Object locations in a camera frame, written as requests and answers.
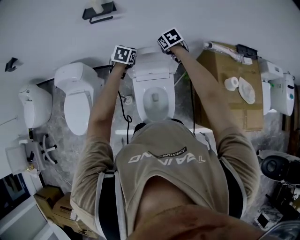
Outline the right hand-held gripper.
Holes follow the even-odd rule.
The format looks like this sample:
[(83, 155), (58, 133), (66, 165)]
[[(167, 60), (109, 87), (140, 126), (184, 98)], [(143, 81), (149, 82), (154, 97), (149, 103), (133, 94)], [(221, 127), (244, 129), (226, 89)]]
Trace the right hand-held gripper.
[(161, 48), (162, 53), (170, 55), (171, 58), (177, 63), (181, 63), (181, 60), (170, 50), (171, 47), (179, 45), (182, 46), (186, 51), (189, 51), (187, 44), (184, 41), (184, 38), (178, 32), (176, 28), (172, 28), (161, 36), (157, 40), (158, 45)]

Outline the person's right forearm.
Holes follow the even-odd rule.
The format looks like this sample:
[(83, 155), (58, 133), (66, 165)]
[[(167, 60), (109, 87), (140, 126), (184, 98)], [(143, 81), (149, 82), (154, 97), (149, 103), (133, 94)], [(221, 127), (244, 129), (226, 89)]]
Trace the person's right forearm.
[(216, 143), (219, 143), (221, 135), (226, 129), (238, 126), (220, 84), (182, 46), (176, 45), (171, 48), (171, 51), (181, 60), (185, 67), (210, 122)]

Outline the person's left forearm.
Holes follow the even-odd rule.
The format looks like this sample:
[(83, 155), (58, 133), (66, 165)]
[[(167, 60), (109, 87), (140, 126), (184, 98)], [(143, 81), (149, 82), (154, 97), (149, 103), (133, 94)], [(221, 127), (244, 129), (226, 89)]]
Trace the person's left forearm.
[(90, 113), (87, 136), (110, 142), (113, 115), (126, 65), (116, 63)]

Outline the white tankless toilet bowl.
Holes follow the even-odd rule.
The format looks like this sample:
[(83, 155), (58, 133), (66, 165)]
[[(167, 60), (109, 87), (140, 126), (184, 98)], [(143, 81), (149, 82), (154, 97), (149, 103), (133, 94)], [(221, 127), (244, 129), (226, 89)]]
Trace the white tankless toilet bowl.
[(172, 119), (175, 112), (174, 74), (135, 72), (131, 76), (140, 119), (145, 123)]

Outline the white toilet paper roll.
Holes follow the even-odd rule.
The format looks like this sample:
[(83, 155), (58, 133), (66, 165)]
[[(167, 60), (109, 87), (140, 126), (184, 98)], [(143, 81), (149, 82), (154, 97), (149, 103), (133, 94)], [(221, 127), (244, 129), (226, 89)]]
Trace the white toilet paper roll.
[(239, 87), (239, 80), (237, 77), (230, 77), (225, 79), (224, 86), (228, 91), (235, 91)]

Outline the white toilet with flat tank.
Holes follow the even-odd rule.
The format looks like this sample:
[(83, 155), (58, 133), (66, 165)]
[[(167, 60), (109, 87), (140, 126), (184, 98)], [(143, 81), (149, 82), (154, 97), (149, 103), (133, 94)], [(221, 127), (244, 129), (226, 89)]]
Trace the white toilet with flat tank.
[(269, 81), (283, 77), (283, 70), (279, 66), (267, 60), (259, 61), (259, 69), (262, 81), (262, 96), (263, 96), (263, 114), (266, 115), (270, 111), (271, 99)]

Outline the black trousers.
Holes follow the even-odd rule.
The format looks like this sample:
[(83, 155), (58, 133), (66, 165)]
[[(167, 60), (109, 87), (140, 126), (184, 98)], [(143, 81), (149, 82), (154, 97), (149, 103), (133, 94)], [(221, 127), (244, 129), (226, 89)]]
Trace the black trousers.
[[(178, 120), (178, 119), (172, 119), (172, 121), (178, 122), (183, 124), (182, 121)], [(145, 122), (139, 123), (138, 125), (136, 125), (133, 134), (135, 134), (137, 131), (139, 131), (140, 129), (142, 129), (144, 126), (146, 126), (147, 124)]]

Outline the black metal rack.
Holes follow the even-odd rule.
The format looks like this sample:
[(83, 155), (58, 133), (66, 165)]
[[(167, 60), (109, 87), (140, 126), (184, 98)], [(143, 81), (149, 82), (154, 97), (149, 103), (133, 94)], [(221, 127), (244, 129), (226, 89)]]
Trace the black metal rack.
[(238, 44), (238, 45), (236, 45), (236, 50), (237, 50), (238, 54), (241, 54), (244, 57), (251, 58), (254, 60), (256, 60), (258, 58), (257, 50), (255, 50), (253, 48)]

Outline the white oval pad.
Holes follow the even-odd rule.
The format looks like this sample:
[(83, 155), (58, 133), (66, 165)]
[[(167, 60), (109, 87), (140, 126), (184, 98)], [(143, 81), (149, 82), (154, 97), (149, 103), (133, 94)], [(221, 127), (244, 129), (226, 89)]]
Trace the white oval pad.
[(239, 78), (238, 91), (240, 96), (246, 103), (252, 105), (255, 103), (255, 90), (251, 84), (249, 84), (244, 78)]

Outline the white office chair base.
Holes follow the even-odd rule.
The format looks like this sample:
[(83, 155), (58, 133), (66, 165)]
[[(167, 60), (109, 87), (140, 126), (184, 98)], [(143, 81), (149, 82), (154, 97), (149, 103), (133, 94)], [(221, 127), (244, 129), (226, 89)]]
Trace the white office chair base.
[(51, 157), (50, 157), (50, 155), (49, 155), (49, 152), (56, 150), (56, 149), (57, 149), (57, 145), (55, 144), (55, 145), (53, 145), (52, 147), (47, 148), (47, 147), (46, 147), (46, 139), (47, 139), (48, 137), (49, 137), (49, 135), (48, 135), (48, 134), (45, 134), (45, 135), (43, 136), (42, 142), (39, 143), (39, 144), (40, 144), (40, 147), (41, 147), (41, 153), (42, 153), (42, 157), (43, 157), (43, 159), (44, 159), (45, 161), (49, 161), (50, 163), (52, 163), (53, 165), (55, 165), (55, 164), (57, 164), (58, 162), (57, 162), (57, 160), (51, 159)]

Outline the beige t-shirt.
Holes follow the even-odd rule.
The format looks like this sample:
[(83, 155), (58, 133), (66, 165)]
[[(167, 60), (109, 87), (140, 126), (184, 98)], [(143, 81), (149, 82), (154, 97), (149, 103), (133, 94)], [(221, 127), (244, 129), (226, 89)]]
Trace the beige t-shirt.
[(229, 213), (230, 194), (225, 161), (243, 187), (247, 205), (259, 188), (260, 170), (251, 142), (238, 127), (225, 129), (217, 150), (198, 141), (181, 123), (165, 120), (138, 130), (117, 156), (102, 137), (89, 136), (73, 179), (70, 203), (78, 217), (93, 231), (98, 175), (116, 167), (123, 193), (127, 233), (134, 230), (146, 182), (161, 177), (183, 191), (195, 204)]

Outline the brown wooden cabinet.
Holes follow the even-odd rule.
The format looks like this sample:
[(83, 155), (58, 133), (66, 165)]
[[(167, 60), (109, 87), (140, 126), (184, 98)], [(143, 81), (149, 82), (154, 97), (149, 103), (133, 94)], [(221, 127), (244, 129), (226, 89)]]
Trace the brown wooden cabinet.
[(294, 109), (291, 116), (283, 115), (282, 130), (289, 133), (287, 153), (300, 158), (300, 86), (295, 85)]

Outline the small cardboard box dark label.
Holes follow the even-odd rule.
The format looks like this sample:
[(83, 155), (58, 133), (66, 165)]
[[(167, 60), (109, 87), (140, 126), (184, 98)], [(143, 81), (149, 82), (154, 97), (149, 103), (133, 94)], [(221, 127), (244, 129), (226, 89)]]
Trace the small cardboard box dark label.
[(56, 202), (63, 196), (64, 193), (60, 187), (46, 185), (44, 188), (35, 193), (34, 198), (39, 208), (46, 215), (48, 212), (52, 212)]

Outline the cardboard box with printed lines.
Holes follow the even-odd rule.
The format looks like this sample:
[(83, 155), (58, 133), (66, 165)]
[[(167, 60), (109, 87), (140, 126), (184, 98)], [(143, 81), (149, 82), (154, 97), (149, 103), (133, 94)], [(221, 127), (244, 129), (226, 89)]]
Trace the cardboard box with printed lines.
[(74, 212), (70, 204), (71, 193), (66, 193), (53, 207), (52, 213), (57, 222), (62, 226), (71, 227), (76, 233), (86, 237), (98, 239), (99, 235), (92, 231)]

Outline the dark window with white frame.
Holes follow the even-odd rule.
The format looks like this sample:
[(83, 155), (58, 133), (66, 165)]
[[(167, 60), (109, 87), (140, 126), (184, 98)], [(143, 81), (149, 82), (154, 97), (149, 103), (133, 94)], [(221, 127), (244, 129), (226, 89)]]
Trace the dark window with white frame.
[(22, 174), (0, 179), (0, 219), (30, 197)]

